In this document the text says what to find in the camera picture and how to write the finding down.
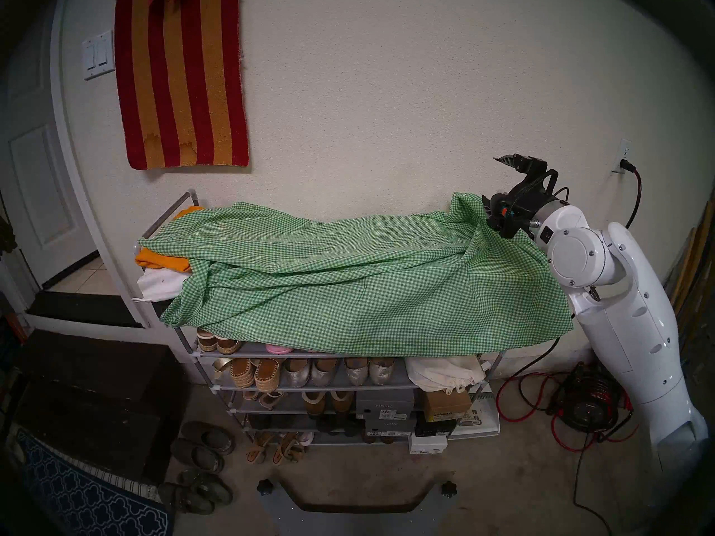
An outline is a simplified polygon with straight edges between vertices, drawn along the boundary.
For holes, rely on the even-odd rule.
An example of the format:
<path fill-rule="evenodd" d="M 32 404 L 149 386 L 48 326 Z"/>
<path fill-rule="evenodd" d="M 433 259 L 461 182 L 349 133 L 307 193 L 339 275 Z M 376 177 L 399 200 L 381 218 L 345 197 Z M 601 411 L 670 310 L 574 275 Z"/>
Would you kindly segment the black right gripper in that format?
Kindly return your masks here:
<path fill-rule="evenodd" d="M 488 226 L 504 239 L 512 239 L 519 230 L 529 232 L 536 214 L 546 205 L 557 201 L 553 194 L 558 171 L 546 170 L 546 162 L 521 154 L 493 157 L 497 162 L 526 175 L 524 180 L 507 193 L 483 196 L 483 208 Z"/>

